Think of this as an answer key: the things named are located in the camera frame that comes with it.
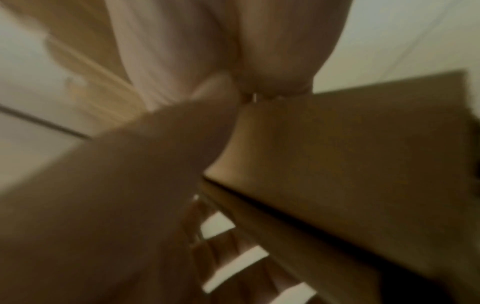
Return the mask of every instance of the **tile grout line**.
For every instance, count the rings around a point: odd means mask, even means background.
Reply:
[[[463,0],[452,0],[447,7],[427,26],[427,28],[417,36],[417,38],[400,54],[400,56],[392,63],[391,66],[387,68],[385,72],[379,77],[376,83],[384,81],[399,65],[402,63],[403,60],[410,55],[414,49],[423,41],[423,39],[432,32],[434,28],[437,27],[445,17],[450,13],[452,9],[454,9],[458,4],[460,4]]]

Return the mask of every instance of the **hand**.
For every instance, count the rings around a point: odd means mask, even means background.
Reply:
[[[120,54],[155,109],[228,71],[241,92],[311,92],[352,0],[107,0]]]
[[[150,267],[120,286],[107,303],[201,303],[269,304],[286,289],[300,282],[266,257],[222,283],[210,294],[202,285],[215,272],[256,246],[233,228],[211,239],[199,240],[201,224],[215,210],[195,201],[168,239],[160,244]],[[314,296],[308,304],[324,303]]]

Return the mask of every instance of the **skin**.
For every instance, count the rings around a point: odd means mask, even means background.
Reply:
[[[107,6],[128,74],[155,111],[0,197],[1,302],[269,303],[298,283],[270,258],[202,291],[254,244],[236,229],[196,241],[213,211],[191,198],[242,102],[311,91],[350,1]]]

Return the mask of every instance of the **human hand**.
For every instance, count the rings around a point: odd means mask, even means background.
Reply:
[[[107,0],[126,70],[150,109],[228,71],[241,92],[311,92],[352,0]]]
[[[215,213],[195,201],[179,228],[159,246],[158,256],[141,274],[119,286],[108,304],[201,303],[269,304],[300,282],[266,257],[222,283],[211,293],[202,285],[256,244],[233,228],[211,239],[200,240],[200,226]],[[308,304],[324,303],[314,296]]]

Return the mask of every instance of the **fingernail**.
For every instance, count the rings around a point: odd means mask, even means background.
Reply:
[[[225,101],[240,103],[240,91],[228,72],[211,75],[193,92],[192,101]]]

